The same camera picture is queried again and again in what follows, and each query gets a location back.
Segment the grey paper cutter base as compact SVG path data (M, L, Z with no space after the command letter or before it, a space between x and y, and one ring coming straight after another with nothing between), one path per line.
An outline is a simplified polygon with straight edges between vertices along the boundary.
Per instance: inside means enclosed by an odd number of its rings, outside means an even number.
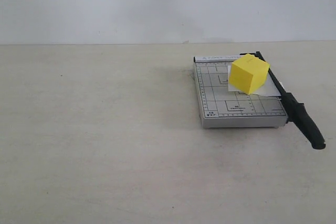
M227 66L238 59L234 56L194 57L194 79L202 126L282 127L288 116L280 97L228 90Z

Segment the yellow foam cube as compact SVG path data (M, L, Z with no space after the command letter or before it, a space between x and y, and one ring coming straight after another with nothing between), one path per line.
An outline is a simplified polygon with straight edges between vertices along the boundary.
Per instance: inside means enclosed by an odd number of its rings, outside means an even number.
M232 62L228 83L245 94L251 94L265 84L269 68L268 62L245 54Z

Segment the white paper sheet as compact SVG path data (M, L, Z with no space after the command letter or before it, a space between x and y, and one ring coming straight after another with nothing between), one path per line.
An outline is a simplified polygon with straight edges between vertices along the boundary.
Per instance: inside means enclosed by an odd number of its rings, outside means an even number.
M230 77L230 71L231 71L231 65L227 66L227 71L228 71L228 77ZM237 92L242 92L242 90L236 88L235 86L231 85L228 83L228 90L230 92L237 91ZM256 94L264 97L279 97L280 92L277 89L276 85L274 84L273 80L271 79L271 76L267 74L266 81L264 85L262 85L259 89L255 90L251 94Z

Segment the black cutter blade arm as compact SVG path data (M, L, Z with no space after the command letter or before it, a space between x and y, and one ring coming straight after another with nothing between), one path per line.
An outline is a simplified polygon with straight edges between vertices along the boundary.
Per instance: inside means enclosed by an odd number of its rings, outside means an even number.
M296 100L292 93L287 92L282 84L278 81L271 69L268 69L268 74L280 93L280 102L288 116L287 122L293 122L301 133L311 143L315 150L322 150L326 143L319 128L309 116L305 105Z

